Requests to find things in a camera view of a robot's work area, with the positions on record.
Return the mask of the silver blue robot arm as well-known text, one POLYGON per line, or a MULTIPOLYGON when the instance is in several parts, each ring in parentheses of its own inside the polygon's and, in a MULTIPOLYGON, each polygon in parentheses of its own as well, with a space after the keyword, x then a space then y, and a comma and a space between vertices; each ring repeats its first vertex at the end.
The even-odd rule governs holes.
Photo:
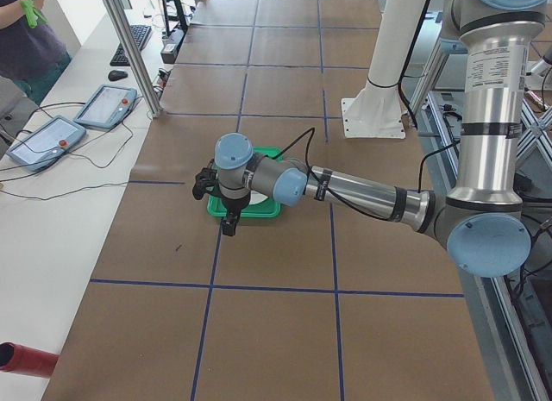
POLYGON ((288 206, 306 195, 407 224, 438 241, 473 275, 493 278, 519 268, 531 240, 513 180, 527 53, 543 30, 547 1, 448 0, 443 29, 467 49, 467 71, 458 175, 447 195, 408 191, 303 161, 273 160, 256 153, 245 135, 231 133, 217 141, 211 171, 212 194, 227 211, 223 233, 235 233, 252 192, 288 206))

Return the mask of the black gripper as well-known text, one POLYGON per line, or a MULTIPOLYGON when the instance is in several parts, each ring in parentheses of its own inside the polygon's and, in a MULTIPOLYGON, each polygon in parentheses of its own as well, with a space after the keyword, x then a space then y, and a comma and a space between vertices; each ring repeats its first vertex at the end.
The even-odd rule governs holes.
POLYGON ((226 215, 222 219, 223 235, 232 236, 236 231, 242 210, 248 207, 248 196, 240 198, 222 198, 222 204, 226 210, 226 215))

